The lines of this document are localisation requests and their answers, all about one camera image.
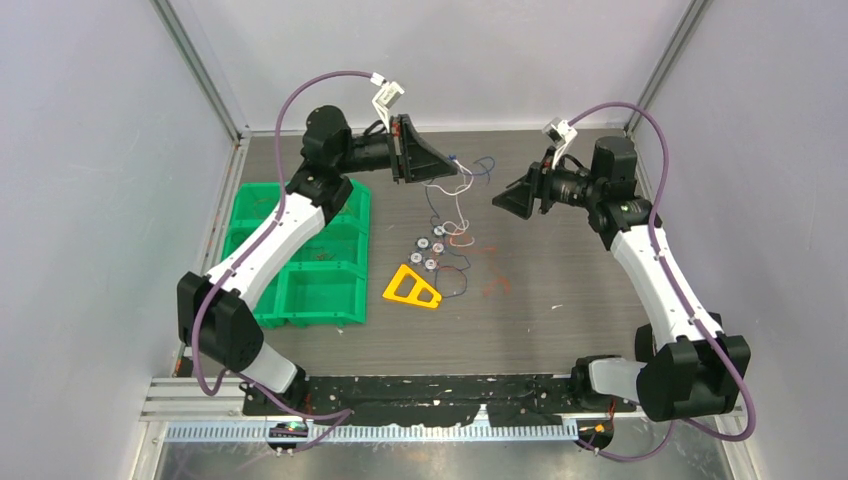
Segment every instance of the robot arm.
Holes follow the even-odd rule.
[[[546,133],[562,132],[556,124],[556,120],[552,122]],[[566,135],[551,136],[555,141],[570,142]],[[651,202],[635,194],[635,146],[622,137],[601,138],[595,144],[591,168],[571,157],[579,168],[570,171],[557,165],[557,156],[564,151],[563,141],[558,143],[492,203],[525,219],[532,215],[537,198],[543,214],[554,203],[584,208],[589,225],[630,278],[650,320],[637,332],[637,361],[615,356],[579,359],[570,379],[573,394],[591,408],[608,403],[609,395],[621,397],[641,405],[654,421],[729,412],[736,403],[738,387],[681,305],[658,261],[649,229],[654,229],[660,255],[695,317],[742,375],[750,350],[741,336],[726,336],[713,314],[698,301],[674,261],[659,219],[649,225]]]
[[[375,97],[388,104],[391,95]],[[395,182],[421,182],[457,173],[457,166],[422,140],[407,115],[387,117],[384,133],[353,137],[338,108],[317,108],[307,118],[301,155],[303,162],[286,185],[285,205],[280,203],[262,225],[232,255],[203,277],[189,272],[177,285],[179,336],[191,344],[195,317],[212,286],[223,281],[220,291],[201,320],[198,339],[201,353],[225,368],[239,372],[278,394],[291,396],[290,387],[303,369],[280,355],[264,341],[252,310],[262,292],[310,238],[338,214],[353,186],[346,173],[391,169]],[[255,246],[260,237],[264,239]],[[255,248],[243,263],[234,264]]]

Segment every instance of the green plastic tray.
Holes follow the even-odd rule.
[[[253,310],[260,326],[276,328],[287,321],[299,327],[365,323],[371,192],[351,182],[353,193],[341,212],[292,256],[265,289]],[[247,240],[279,198],[277,183],[241,186],[221,258]]]

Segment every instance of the white enclosure wall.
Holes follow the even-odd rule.
[[[272,130],[305,80],[332,70],[379,71],[407,95],[416,126],[541,128],[609,100],[635,101],[687,1],[641,0],[172,0],[241,125]],[[352,125],[376,116],[373,87],[335,80],[295,103],[285,129],[318,105]],[[626,112],[587,123],[621,126]]]
[[[229,138],[149,2],[0,7],[0,478],[128,473]]]
[[[848,3],[715,2],[652,110],[660,214],[704,305],[753,351],[762,478],[845,478]],[[647,123],[642,159],[659,183]]]

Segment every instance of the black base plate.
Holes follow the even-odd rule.
[[[295,408],[314,414],[350,408],[347,425],[449,427],[471,423],[485,405],[493,427],[557,425],[562,422],[557,414],[592,411],[572,401],[566,381],[548,374],[311,377],[309,394]],[[280,414],[261,394],[251,393],[244,415]],[[619,402],[618,411],[633,410]]]

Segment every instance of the yellow plastic bracket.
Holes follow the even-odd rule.
[[[398,295],[397,289],[407,277],[412,277],[415,280],[415,286],[412,287],[409,295]],[[433,295],[433,298],[429,302],[419,300],[421,292],[425,290]],[[392,277],[392,281],[389,282],[389,286],[386,287],[386,290],[383,292],[383,298],[393,302],[415,305],[416,307],[437,308],[439,303],[442,301],[442,294],[436,291],[436,289],[427,283],[426,280],[421,278],[421,275],[418,275],[414,270],[409,268],[409,265],[403,264],[400,268],[398,268],[397,273],[395,273],[395,276]]]

